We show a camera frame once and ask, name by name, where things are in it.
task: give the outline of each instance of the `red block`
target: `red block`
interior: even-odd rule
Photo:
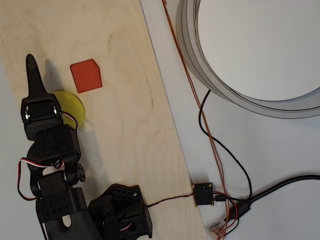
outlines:
[[[102,87],[100,68],[93,59],[72,64],[70,70],[78,93]]]

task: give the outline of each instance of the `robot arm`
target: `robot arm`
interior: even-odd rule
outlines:
[[[30,187],[36,200],[39,222],[49,240],[136,240],[152,237],[152,222],[139,186],[114,184],[88,208],[79,181],[86,180],[77,131],[63,124],[60,104],[47,93],[35,58],[26,57],[29,96],[21,102],[21,117],[29,140],[34,141],[27,158],[52,166],[63,160],[64,170],[43,175],[43,168],[28,165]],[[70,215],[65,226],[63,216]]]

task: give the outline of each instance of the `small circuit board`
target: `small circuit board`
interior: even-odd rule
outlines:
[[[196,206],[214,204],[213,185],[211,182],[193,184],[192,189]]]

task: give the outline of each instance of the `wooden board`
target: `wooden board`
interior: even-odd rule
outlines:
[[[87,202],[114,183],[138,184],[147,204],[191,192],[139,0],[0,0],[0,58],[18,108],[28,95],[29,53],[48,92],[71,92],[84,105],[78,138]],[[70,65],[88,59],[103,87],[78,94]],[[150,213],[155,240],[206,239],[192,197]]]

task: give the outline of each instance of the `yellow object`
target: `yellow object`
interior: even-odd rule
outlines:
[[[80,128],[85,121],[85,108],[80,99],[72,93],[66,91],[55,91],[53,94],[58,100],[61,110],[71,114],[78,122]],[[62,118],[64,124],[69,124],[71,127],[76,128],[76,123],[74,121],[66,116],[62,116]]]

